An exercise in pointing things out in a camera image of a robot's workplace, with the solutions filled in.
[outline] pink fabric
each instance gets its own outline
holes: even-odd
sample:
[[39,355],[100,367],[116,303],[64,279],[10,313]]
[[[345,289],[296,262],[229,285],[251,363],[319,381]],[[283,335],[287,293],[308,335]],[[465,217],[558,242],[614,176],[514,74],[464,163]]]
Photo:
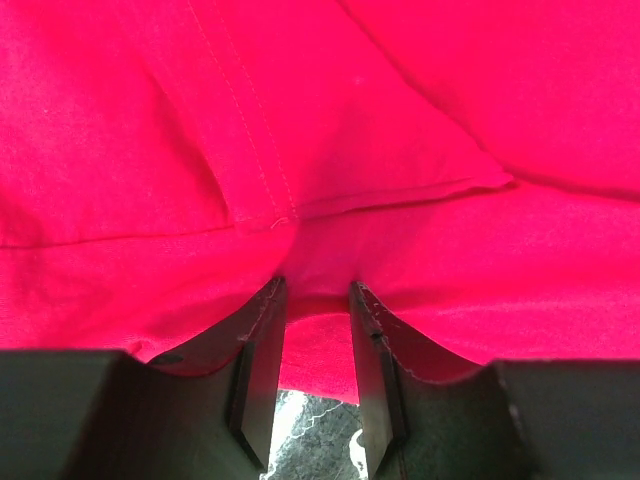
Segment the pink fabric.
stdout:
[[286,388],[357,400],[352,280],[474,361],[640,356],[640,7],[594,5],[4,2],[0,346],[147,360],[282,273]]

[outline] red fabric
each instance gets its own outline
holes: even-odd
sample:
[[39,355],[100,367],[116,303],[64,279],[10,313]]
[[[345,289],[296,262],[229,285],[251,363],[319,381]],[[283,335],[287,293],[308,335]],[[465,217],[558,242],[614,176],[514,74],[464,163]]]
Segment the red fabric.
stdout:
[[594,5],[4,2],[0,346],[146,360],[283,273],[287,388],[357,399],[352,280],[475,361],[640,356],[640,7]]

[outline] black plastic piece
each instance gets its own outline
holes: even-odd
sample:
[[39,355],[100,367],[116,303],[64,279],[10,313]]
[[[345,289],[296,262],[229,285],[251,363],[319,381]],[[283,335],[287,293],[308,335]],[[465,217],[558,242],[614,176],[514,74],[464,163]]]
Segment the black plastic piece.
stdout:
[[2,352],[0,478],[257,479],[285,301],[275,279],[147,365],[117,351]]
[[640,478],[640,362],[482,367],[402,322],[365,285],[352,285],[350,301],[370,478]]

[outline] seam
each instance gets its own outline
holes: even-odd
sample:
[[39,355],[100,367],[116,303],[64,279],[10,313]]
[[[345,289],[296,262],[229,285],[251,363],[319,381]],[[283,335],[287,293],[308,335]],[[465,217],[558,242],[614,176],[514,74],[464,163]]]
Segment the seam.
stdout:
[[287,189],[287,195],[289,197],[289,204],[291,205],[291,213],[293,214],[294,218],[298,218],[298,213],[296,211],[296,206],[293,202],[293,195],[291,194],[291,187],[289,186],[289,181],[287,180],[287,177],[284,173],[284,168],[282,167],[282,157],[280,156],[280,152],[278,150],[278,146],[276,144],[276,139],[273,136],[273,133],[271,131],[271,127],[269,126],[269,121],[267,120],[267,115],[264,111],[264,107],[262,106],[262,102],[260,101],[260,97],[258,96],[258,92],[256,91],[255,85],[253,83],[253,80],[251,80],[251,76],[249,75],[249,72],[247,71],[247,67],[245,66],[244,62],[242,61],[242,59],[240,58],[240,54],[238,53],[238,50],[236,49],[236,46],[233,42],[233,39],[231,38],[231,33],[229,32],[229,29],[227,28],[227,22],[225,22],[224,17],[222,16],[222,12],[220,11],[220,7],[218,6],[218,2],[214,1],[213,2],[213,6],[216,10],[216,13],[218,15],[218,17],[220,18],[220,24],[222,25],[222,29],[224,30],[225,35],[227,36],[227,39],[229,40],[229,45],[231,46],[231,49],[233,50],[233,54],[236,57],[236,60],[238,61],[238,63],[240,64],[240,66],[242,67],[242,71],[244,72],[245,76],[247,77],[247,81],[249,82],[249,86],[251,87],[251,91],[253,92],[253,96],[256,99],[256,103],[258,104],[258,109],[260,110],[260,113],[262,114],[262,119],[264,120],[264,124],[267,127],[267,133],[269,134],[269,137],[271,138],[271,143],[273,144],[273,149],[276,152],[276,163],[278,165],[278,170],[280,170],[280,175],[282,176],[282,182],[284,183],[285,188]]
[[[138,22],[138,17],[140,15],[140,12],[137,11],[133,5],[130,6],[131,11],[134,13],[134,16],[131,16],[131,21],[137,26],[139,27],[139,22]],[[120,13],[115,10],[114,11],[115,16],[117,17],[118,21],[120,24],[123,23],[123,19],[122,16],[120,15]],[[171,101],[171,95],[169,95],[169,93],[167,92],[167,90],[164,88],[164,86],[162,85],[162,82],[160,80],[158,80],[156,78],[156,76],[153,74],[153,69],[149,66],[148,62],[145,60],[144,55],[141,55],[138,52],[138,49],[135,48],[135,46],[132,46],[133,51],[135,52],[136,56],[138,57],[138,59],[140,60],[141,64],[143,64],[145,66],[145,69],[147,71],[147,74],[153,79],[154,83],[157,85],[157,87],[160,89],[160,91],[164,94],[165,98],[167,99],[167,101],[174,107],[174,109],[179,112],[179,108],[177,108],[175,106],[175,104]],[[176,95],[178,96],[179,100],[182,101],[182,104],[184,105],[185,110],[187,111],[187,114],[191,116],[191,118],[193,120],[196,119],[196,116],[194,115],[193,109],[191,108],[191,105],[189,104],[189,102],[186,101],[184,95],[182,94],[182,90],[179,88],[180,83],[178,82],[176,76],[173,74],[173,71],[169,68],[169,65],[167,64],[167,62],[164,60],[162,55],[156,55],[155,56],[156,60],[158,60],[158,62],[160,63],[160,66],[164,69],[165,73],[169,76],[171,82],[175,85],[175,92]],[[208,155],[206,154],[206,152],[203,150],[201,145],[198,145],[198,151],[202,154],[203,157],[208,157]],[[215,170],[212,170],[212,174],[214,177],[216,177],[215,175]],[[225,202],[227,202],[226,204],[226,208],[227,208],[227,215],[230,216],[231,218],[233,218],[236,222],[238,223],[242,223],[242,222],[247,222],[251,220],[251,217],[244,217],[241,215],[234,215],[231,212],[231,208],[228,204],[228,200],[226,198],[224,198]],[[226,227],[220,227],[221,229],[223,228],[230,228],[232,227],[232,225],[230,226],[226,226]]]
[[103,242],[125,242],[129,240],[161,240],[161,239],[172,239],[172,238],[182,238],[182,237],[195,237],[198,235],[207,235],[216,232],[223,232],[228,230],[234,230],[235,227],[214,227],[214,228],[206,228],[203,230],[196,230],[191,232],[177,232],[177,233],[139,233],[132,235],[113,235],[107,237],[100,238],[87,238],[81,240],[73,240],[69,242],[52,242],[46,243],[42,245],[0,245],[0,253],[4,251],[15,251],[15,250],[39,250],[46,248],[65,248],[65,247],[74,247],[78,245],[85,245],[91,243],[103,243]]
[[[501,191],[501,190],[505,189],[509,183],[513,182],[513,180],[509,180],[509,178],[511,177],[509,174],[502,173],[502,172],[496,172],[495,174],[489,173],[489,174],[486,174],[486,175],[479,175],[479,176],[474,176],[474,177],[464,177],[464,178],[460,178],[460,179],[457,179],[457,180],[449,180],[449,181],[446,181],[446,182],[438,182],[438,183],[427,183],[427,184],[424,184],[424,185],[418,185],[418,186],[414,186],[414,187],[401,187],[401,188],[393,188],[393,189],[378,189],[378,190],[369,190],[369,191],[366,191],[366,192],[345,193],[345,194],[342,194],[342,195],[333,195],[331,197],[321,198],[321,199],[318,199],[318,200],[311,200],[309,202],[301,203],[301,204],[299,204],[299,207],[322,205],[324,203],[333,202],[333,201],[336,201],[336,200],[339,201],[339,200],[346,200],[346,199],[357,199],[357,198],[363,197],[363,196],[371,196],[371,195],[378,195],[378,194],[379,195],[390,195],[390,194],[393,194],[393,193],[405,193],[405,192],[411,192],[411,191],[416,191],[417,192],[417,191],[425,190],[425,189],[437,189],[437,188],[441,188],[441,187],[454,187],[454,186],[456,186],[456,184],[459,184],[459,183],[463,183],[464,184],[464,183],[467,183],[467,182],[470,182],[470,181],[475,181],[475,180],[482,181],[486,177],[488,177],[488,176],[490,177],[490,176],[496,175],[496,174],[505,176],[506,180],[504,182],[504,185],[495,187],[495,186],[485,186],[485,185],[482,185],[482,184],[478,184],[478,185],[470,185],[468,187],[468,189],[469,190],[475,189],[475,188],[477,188],[477,189],[487,189],[490,192]],[[429,198],[421,199],[421,200],[418,200],[418,201],[420,201],[420,202],[422,202],[422,201],[428,202],[428,201],[433,201],[433,200],[447,200],[448,198],[451,197],[451,195],[452,194],[449,194],[449,195],[447,195],[445,197],[438,197],[438,198],[433,198],[433,199],[429,199]],[[393,204],[396,204],[396,203],[397,202],[391,202],[388,205],[393,205]]]
[[274,214],[277,215],[278,208],[276,206],[276,201],[273,198],[273,194],[271,193],[271,189],[269,188],[269,185],[267,184],[267,178],[266,178],[266,175],[264,173],[264,169],[262,168],[262,163],[260,163],[260,155],[258,155],[258,149],[256,148],[256,144],[253,141],[253,136],[251,135],[251,131],[249,130],[249,125],[247,124],[247,119],[244,116],[244,112],[242,111],[242,108],[240,108],[240,103],[238,102],[238,97],[237,97],[237,95],[235,93],[235,90],[233,89],[233,86],[231,85],[231,82],[229,81],[229,78],[227,77],[226,73],[222,69],[222,65],[220,65],[220,61],[216,57],[215,53],[213,53],[213,47],[211,46],[211,42],[209,41],[209,39],[207,38],[207,36],[204,33],[204,29],[202,28],[202,24],[200,23],[200,20],[198,19],[198,15],[196,15],[195,10],[193,9],[193,5],[191,4],[191,0],[187,0],[187,5],[189,7],[189,11],[191,12],[191,15],[193,15],[193,19],[195,20],[196,25],[198,26],[198,30],[200,31],[200,35],[202,35],[202,38],[204,39],[204,41],[207,44],[207,48],[209,49],[209,53],[211,54],[211,57],[213,58],[213,60],[215,61],[216,65],[218,67],[218,71],[220,72],[220,74],[222,75],[222,78],[224,79],[225,83],[229,87],[229,91],[231,92],[231,96],[233,97],[233,101],[236,104],[236,108],[238,109],[238,113],[240,114],[240,118],[242,119],[242,123],[244,124],[244,128],[245,128],[245,130],[247,132],[247,137],[249,137],[249,142],[251,143],[251,148],[253,149],[253,153],[255,153],[256,163],[258,164],[258,169],[260,170],[260,179],[262,180],[262,183],[264,184],[264,188],[267,191],[267,195],[269,196],[269,199],[271,200],[271,205],[273,205]]

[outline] floor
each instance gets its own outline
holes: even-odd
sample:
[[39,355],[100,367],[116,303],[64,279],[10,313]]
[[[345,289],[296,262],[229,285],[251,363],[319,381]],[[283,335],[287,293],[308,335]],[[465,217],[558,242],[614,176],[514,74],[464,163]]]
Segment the floor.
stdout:
[[358,407],[278,392],[269,471],[261,480],[365,480]]

